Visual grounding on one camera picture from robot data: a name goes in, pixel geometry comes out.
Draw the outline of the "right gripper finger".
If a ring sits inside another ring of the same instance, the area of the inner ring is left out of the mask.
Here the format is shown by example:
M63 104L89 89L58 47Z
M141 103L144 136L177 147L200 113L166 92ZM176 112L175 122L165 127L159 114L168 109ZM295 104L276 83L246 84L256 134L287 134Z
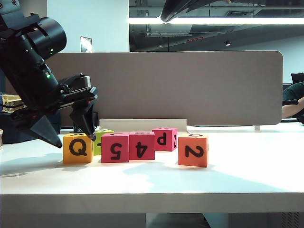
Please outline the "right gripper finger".
M166 0L160 19L167 23L182 14L213 3L213 0Z

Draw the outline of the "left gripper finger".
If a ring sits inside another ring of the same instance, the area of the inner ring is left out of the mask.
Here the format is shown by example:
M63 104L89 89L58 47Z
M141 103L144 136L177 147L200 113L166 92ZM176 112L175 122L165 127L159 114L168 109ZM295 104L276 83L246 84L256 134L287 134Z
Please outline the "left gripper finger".
M95 100L88 98L72 104L72 113L69 115L73 122L92 141L96 140L96 133L93 122L93 107Z
M34 115L14 120L16 128L23 133L61 148L62 142L45 115Z

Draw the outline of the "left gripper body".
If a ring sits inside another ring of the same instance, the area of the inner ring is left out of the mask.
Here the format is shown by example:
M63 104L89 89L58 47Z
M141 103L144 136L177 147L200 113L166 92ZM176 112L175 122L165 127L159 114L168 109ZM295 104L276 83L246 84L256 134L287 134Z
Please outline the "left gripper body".
M17 82L14 85L25 108L14 111L10 118L14 123L17 118L54 115L58 110L72 107L77 101L97 98L97 88L80 85L77 82Z

